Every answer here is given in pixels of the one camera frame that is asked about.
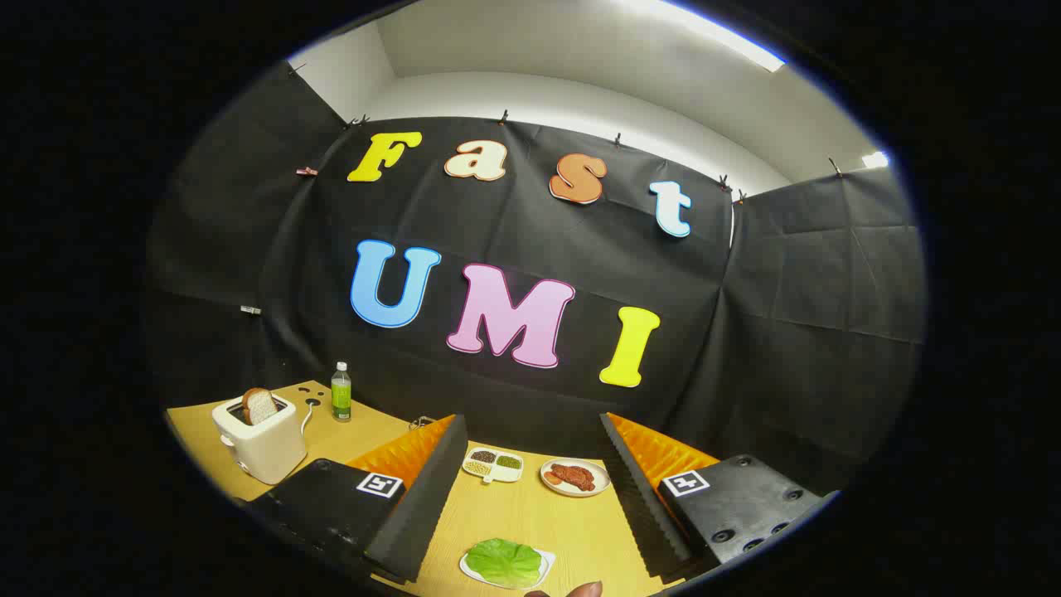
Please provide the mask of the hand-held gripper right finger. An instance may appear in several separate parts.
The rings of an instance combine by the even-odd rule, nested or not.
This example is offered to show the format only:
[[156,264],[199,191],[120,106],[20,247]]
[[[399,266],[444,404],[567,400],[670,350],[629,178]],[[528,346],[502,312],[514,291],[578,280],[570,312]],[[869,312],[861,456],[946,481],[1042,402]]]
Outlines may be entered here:
[[647,573],[690,580],[769,547],[829,505],[762,459],[717,459],[614,412],[603,461]]

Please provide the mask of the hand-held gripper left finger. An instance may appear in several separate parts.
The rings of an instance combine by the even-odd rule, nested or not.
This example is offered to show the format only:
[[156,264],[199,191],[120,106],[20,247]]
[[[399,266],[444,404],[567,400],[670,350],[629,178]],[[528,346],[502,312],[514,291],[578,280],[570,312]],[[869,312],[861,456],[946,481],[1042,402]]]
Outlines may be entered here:
[[345,464],[315,459],[240,506],[337,573],[402,585],[418,578],[467,446],[456,412]]

